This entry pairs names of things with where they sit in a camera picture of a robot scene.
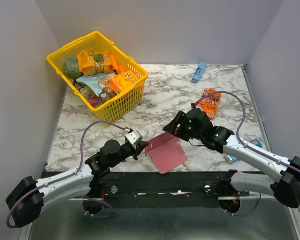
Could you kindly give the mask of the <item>pink paper box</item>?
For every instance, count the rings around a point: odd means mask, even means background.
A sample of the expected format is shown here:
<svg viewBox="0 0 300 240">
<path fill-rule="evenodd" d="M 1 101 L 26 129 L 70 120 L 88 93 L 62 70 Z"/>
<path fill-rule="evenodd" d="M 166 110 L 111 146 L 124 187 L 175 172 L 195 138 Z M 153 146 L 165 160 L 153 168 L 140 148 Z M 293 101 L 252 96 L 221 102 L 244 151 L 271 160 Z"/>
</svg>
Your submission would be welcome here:
<svg viewBox="0 0 300 240">
<path fill-rule="evenodd" d="M 164 175 L 184 164 L 188 157 L 180 139 L 170 133 L 163 133 L 149 141 L 145 155 L 151 157 L 159 173 Z"/>
</svg>

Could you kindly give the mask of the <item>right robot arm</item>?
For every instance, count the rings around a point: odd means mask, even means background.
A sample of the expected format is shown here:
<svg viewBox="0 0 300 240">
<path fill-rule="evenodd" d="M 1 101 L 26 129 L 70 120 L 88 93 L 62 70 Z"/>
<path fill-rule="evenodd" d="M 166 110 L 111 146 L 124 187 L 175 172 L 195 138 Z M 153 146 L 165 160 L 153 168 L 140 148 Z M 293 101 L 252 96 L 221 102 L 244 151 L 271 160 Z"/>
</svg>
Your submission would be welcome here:
<svg viewBox="0 0 300 240">
<path fill-rule="evenodd" d="M 289 159 L 259 148 L 222 126 L 214 126 L 200 109 L 178 112 L 163 131 L 186 142 L 196 139 L 209 150 L 235 157 L 260 170 L 261 174 L 230 171 L 220 183 L 220 191 L 231 196 L 235 192 L 255 192 L 275 197 L 281 204 L 300 206 L 300 157 Z"/>
</svg>

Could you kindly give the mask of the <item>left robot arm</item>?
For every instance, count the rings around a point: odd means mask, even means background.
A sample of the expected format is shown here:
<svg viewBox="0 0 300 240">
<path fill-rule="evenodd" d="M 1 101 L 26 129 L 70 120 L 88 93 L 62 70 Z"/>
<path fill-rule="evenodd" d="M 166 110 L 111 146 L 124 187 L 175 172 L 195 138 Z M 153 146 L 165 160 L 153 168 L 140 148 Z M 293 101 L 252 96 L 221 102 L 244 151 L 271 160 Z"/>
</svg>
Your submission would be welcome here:
<svg viewBox="0 0 300 240">
<path fill-rule="evenodd" d="M 55 204 L 87 195 L 97 197 L 101 191 L 97 181 L 127 158 L 137 159 L 148 145 L 146 141 L 131 144 L 127 140 L 125 144 L 120 144 L 116 140 L 109 140 L 79 168 L 38 180 L 25 177 L 5 200 L 9 208 L 7 226 L 11 229 L 22 228 Z"/>
</svg>

